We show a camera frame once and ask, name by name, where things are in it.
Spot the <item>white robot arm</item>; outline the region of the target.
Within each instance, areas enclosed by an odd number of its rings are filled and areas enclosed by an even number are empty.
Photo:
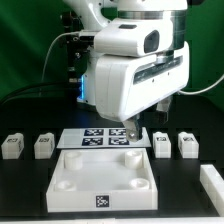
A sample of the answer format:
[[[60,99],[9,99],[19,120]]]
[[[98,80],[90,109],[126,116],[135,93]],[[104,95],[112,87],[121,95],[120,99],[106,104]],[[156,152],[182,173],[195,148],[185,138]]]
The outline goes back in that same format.
[[[80,18],[87,43],[83,100],[141,139],[139,114],[167,101],[189,79],[187,0],[63,0]]]

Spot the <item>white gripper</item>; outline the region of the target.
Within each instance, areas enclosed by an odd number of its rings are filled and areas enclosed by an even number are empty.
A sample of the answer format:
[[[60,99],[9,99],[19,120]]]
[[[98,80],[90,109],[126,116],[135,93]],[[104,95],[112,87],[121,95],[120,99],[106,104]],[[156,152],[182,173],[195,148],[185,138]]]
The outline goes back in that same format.
[[[95,69],[97,112],[109,120],[126,120],[126,137],[137,142],[140,128],[134,115],[158,102],[158,121],[166,123],[172,103],[170,95],[184,88],[188,79],[187,42],[174,52],[174,59],[165,64],[157,64],[155,55],[141,58],[103,55]]]

